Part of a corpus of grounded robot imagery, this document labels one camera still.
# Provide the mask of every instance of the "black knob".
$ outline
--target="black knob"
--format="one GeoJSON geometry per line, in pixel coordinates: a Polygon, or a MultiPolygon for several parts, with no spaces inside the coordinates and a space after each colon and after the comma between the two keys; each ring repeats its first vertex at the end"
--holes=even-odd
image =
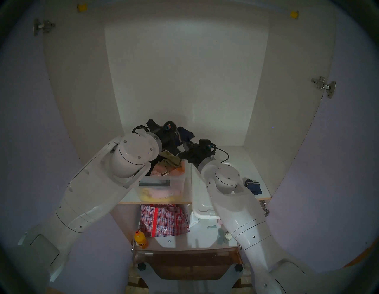
{"type": "Polygon", "coordinates": [[[242,272],[243,271],[243,266],[242,266],[242,264],[237,263],[234,266],[234,269],[236,270],[236,272],[242,272]]]}
{"type": "Polygon", "coordinates": [[[137,269],[139,269],[140,272],[142,272],[143,270],[146,269],[146,264],[145,263],[139,263],[137,266],[137,269]]]}

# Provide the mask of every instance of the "yellow cloth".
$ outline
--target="yellow cloth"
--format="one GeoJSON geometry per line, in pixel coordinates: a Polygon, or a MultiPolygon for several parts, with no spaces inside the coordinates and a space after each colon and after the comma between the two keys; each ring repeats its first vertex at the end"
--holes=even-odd
{"type": "Polygon", "coordinates": [[[153,198],[150,196],[148,189],[142,189],[141,195],[139,198],[142,202],[167,202],[167,203],[174,203],[175,201],[178,201],[180,199],[180,195],[172,195],[164,198],[153,198]]]}
{"type": "Polygon", "coordinates": [[[164,150],[160,154],[160,156],[166,158],[162,161],[158,162],[158,164],[163,165],[164,167],[180,167],[181,159],[179,156],[175,156],[171,154],[171,152],[164,150]]]}

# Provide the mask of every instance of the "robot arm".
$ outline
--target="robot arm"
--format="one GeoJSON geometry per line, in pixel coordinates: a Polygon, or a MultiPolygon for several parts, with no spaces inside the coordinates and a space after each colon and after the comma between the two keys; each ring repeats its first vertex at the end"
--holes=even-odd
{"type": "Polygon", "coordinates": [[[15,266],[37,292],[44,292],[46,277],[53,282],[63,270],[80,234],[138,185],[149,161],[162,149],[176,148],[173,122],[154,127],[107,143],[70,181],[54,214],[22,236],[14,248],[15,266]]]}
{"type": "Polygon", "coordinates": [[[201,139],[199,144],[189,144],[188,149],[179,156],[193,163],[205,179],[207,191],[223,225],[250,261],[256,292],[298,292],[299,282],[306,278],[305,272],[311,271],[303,264],[300,268],[299,261],[275,241],[261,205],[244,186],[240,173],[230,164],[213,159],[217,147],[209,140],[201,139]]]}

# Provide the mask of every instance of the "white plastic container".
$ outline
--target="white plastic container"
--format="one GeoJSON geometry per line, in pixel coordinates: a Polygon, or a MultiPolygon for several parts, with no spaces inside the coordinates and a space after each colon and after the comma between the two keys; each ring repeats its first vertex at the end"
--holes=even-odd
{"type": "Polygon", "coordinates": [[[181,201],[186,174],[180,176],[145,176],[136,187],[142,202],[181,201]]]}

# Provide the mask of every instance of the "plaid bag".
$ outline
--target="plaid bag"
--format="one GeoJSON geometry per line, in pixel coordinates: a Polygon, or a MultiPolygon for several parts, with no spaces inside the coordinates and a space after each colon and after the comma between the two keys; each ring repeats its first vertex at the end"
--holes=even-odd
{"type": "Polygon", "coordinates": [[[177,236],[190,231],[182,209],[175,204],[141,204],[140,230],[146,237],[177,236]]]}

